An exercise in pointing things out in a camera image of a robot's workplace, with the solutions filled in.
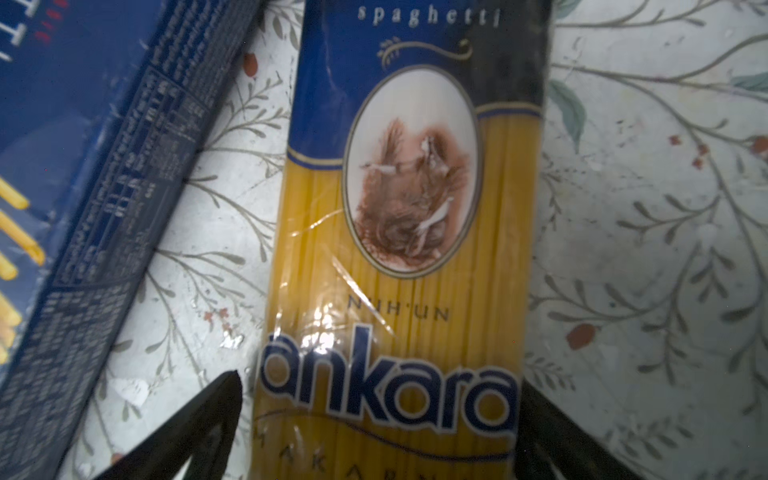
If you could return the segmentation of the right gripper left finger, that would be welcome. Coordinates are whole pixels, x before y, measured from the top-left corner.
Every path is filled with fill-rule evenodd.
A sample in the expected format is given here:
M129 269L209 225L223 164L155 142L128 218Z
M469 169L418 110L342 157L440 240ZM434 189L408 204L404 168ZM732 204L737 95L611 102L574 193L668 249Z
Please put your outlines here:
M237 371L226 371L161 427L98 475L100 479L221 479L242 408Z

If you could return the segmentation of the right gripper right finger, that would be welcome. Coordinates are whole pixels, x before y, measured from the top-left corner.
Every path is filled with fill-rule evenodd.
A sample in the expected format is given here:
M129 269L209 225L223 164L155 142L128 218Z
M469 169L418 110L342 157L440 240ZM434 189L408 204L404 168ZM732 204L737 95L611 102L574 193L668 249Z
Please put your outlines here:
M514 472L518 479L554 479L556 472L565 479L640 479L527 382Z

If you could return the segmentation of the blue yellow spaghetti bag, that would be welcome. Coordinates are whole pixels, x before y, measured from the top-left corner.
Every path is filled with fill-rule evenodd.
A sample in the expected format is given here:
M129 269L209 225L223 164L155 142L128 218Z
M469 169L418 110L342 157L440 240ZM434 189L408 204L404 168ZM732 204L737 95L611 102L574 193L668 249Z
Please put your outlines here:
M511 479L553 5L308 1L253 479Z

